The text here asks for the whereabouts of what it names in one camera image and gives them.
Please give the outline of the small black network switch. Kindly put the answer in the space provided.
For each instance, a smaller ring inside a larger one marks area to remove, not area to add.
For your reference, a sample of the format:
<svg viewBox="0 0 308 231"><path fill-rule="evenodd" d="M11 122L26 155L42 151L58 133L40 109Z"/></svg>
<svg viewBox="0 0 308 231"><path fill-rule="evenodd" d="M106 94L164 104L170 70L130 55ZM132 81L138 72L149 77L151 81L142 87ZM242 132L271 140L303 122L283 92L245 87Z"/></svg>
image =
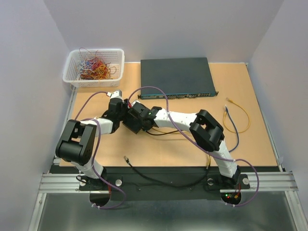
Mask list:
<svg viewBox="0 0 308 231"><path fill-rule="evenodd" d="M142 130L143 127L143 118L142 117L134 117L131 114L126 114L122 121L122 124L132 131L134 134L137 134Z"/></svg>

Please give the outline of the black ethernet cable teal plug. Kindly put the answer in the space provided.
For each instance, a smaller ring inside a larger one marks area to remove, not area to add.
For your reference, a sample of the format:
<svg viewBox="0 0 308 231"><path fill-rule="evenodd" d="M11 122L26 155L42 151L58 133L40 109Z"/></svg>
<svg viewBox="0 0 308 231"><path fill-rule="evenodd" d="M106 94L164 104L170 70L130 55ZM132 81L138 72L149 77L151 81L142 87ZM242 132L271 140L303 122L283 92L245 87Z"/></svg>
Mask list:
<svg viewBox="0 0 308 231"><path fill-rule="evenodd" d="M169 135L169 134L175 134L177 132L179 132L178 130L174 130L174 131L170 131L170 132L162 132L160 130L157 130L155 128L153 128L152 130L154 131L157 131L159 132L158 134L154 134L154 133L151 133L149 131L145 131L147 134L149 135L152 135L152 136L163 136L163 135ZM198 178L197 180L195 180L194 182L190 182L190 183L187 183L187 184L174 184L173 182L166 182L166 181L162 181L162 180L158 180L158 179L155 179L155 178L151 178L151 177L148 177L144 174L142 174L140 171L138 171L129 161L129 159L124 156L124 159L126 161L126 163L130 166L130 168L136 173L138 174L139 176L141 176L142 178L146 179L146 180L149 180L151 182L156 182L157 184L161 184L161 185L165 185L165 186L168 186L168 187L172 187L172 188L191 188L199 183L201 183L205 178L206 176L208 175L209 173L209 168L210 168L210 164L211 164L211 158L208 156L207 160L208 160L208 163L207 163L207 166L205 167L205 174ZM166 176L164 177L165 179L167 178L170 178L170 177L175 177L174 179L176 180L178 178L178 173L167 173Z"/></svg>

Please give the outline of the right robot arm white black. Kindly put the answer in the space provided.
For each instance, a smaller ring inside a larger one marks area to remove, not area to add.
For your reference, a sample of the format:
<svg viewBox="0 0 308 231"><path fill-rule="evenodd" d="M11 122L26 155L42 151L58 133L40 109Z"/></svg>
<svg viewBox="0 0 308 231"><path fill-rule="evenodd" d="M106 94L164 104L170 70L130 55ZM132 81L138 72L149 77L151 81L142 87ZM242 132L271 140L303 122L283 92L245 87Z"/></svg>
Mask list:
<svg viewBox="0 0 308 231"><path fill-rule="evenodd" d="M208 152L219 168L221 182L232 188L239 182L240 170L231 157L225 143L223 127L206 110L186 114L170 112L161 107L149 109L138 101L134 101L128 109L123 124L134 133L156 128L175 128L179 132L190 132L193 143Z"/></svg>

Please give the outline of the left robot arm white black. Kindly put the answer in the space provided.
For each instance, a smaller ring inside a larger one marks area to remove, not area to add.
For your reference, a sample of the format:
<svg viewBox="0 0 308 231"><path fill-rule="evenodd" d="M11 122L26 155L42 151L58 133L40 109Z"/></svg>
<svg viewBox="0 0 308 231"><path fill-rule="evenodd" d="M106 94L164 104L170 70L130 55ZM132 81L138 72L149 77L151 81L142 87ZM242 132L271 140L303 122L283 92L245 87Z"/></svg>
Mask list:
<svg viewBox="0 0 308 231"><path fill-rule="evenodd" d="M114 133L123 121L127 109L127 99L111 98L108 110L101 117L84 121L68 120L56 146L56 156L72 163L91 178L90 183L97 190L107 185L107 177L102 175L103 166L92 156L95 138Z"/></svg>

